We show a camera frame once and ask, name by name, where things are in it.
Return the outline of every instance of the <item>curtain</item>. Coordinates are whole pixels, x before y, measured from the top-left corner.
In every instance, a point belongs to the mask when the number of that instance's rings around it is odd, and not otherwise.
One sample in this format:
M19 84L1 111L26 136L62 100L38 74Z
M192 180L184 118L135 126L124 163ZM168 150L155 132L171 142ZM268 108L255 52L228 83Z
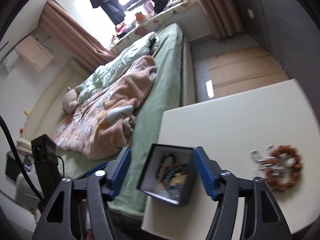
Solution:
M47 0L39 26L92 72L117 57L116 53L105 49L54 0Z
M220 39L243 30L232 0L198 0L207 16L213 35Z

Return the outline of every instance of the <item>black cable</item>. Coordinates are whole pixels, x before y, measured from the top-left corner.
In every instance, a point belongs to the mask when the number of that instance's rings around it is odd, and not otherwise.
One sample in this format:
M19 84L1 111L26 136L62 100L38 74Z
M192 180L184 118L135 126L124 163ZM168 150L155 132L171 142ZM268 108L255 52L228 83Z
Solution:
M59 156L59 155L56 155L61 161L62 161L62 166L63 166L63 177L65 177L64 176L64 161L63 161L63 159L61 158L61 156Z
M47 48L47 49L49 49L50 50L50 53L52 53L53 52L53 50L52 49L50 49L49 47L47 47L47 46L44 46L45 48Z
M32 191L36 194L36 196L38 197L38 199L40 199L40 201L45 205L45 201L43 199L43 197L41 196L41 194L39 193L39 191L36 189L35 185L33 185L32 181L30 180L26 170L24 169L23 167L23 164L20 160L20 157L19 157L19 154L17 152L17 149L14 145L14 142L12 140L12 137L11 137L11 134L10 134L10 131L6 125L6 123L4 122L4 120L2 119L2 116L0 115L0 127L2 128L3 130L3 133L9 143L9 146L10 146L10 149L13 153L13 156L14 158L16 159L16 163L17 165L19 166L20 168L20 171L23 175L23 177L25 178L26 182L28 183L28 185L30 186L30 188L32 189Z

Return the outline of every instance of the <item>plush toy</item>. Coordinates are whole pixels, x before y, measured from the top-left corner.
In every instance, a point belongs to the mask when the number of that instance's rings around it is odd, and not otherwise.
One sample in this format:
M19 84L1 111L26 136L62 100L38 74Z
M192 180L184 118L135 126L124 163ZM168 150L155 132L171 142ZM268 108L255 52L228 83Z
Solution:
M66 113L71 114L76 110L78 107L78 97L83 89L83 85L76 86L74 89L71 89L71 87L67 88L68 92L62 101L62 109Z

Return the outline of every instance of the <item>bedding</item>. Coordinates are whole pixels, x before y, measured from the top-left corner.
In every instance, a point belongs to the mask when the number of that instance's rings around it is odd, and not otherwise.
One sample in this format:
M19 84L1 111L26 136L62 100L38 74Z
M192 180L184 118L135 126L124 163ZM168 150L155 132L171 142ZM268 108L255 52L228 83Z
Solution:
M133 110L148 96L156 76L152 56L133 62L113 85L96 93L66 115L53 137L63 150L83 153L88 159L117 154L132 142Z
M140 40L124 49L121 54L106 65L98 67L95 72L85 80L82 85L78 103L83 104L88 98L113 84L122 73L138 58L150 53L150 43L156 38L154 32L149 33Z
M134 111L136 124L132 135L132 161L124 180L120 195L108 203L111 210L126 216L142 219L146 195L137 191L136 186L147 158L151 144L156 143L164 111L179 107L181 90L181 55L183 33L177 24L155 31L159 45L153 54L157 66L153 87L142 104ZM116 155L88 160L76 151L57 148L65 163L66 176L76 178L103 161L110 161Z

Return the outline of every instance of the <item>cardboard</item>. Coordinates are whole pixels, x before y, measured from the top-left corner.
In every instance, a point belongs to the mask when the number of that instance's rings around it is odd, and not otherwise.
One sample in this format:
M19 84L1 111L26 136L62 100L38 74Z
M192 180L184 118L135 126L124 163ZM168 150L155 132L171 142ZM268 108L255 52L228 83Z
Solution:
M211 57L207 63L213 98L288 80L283 70L261 46Z

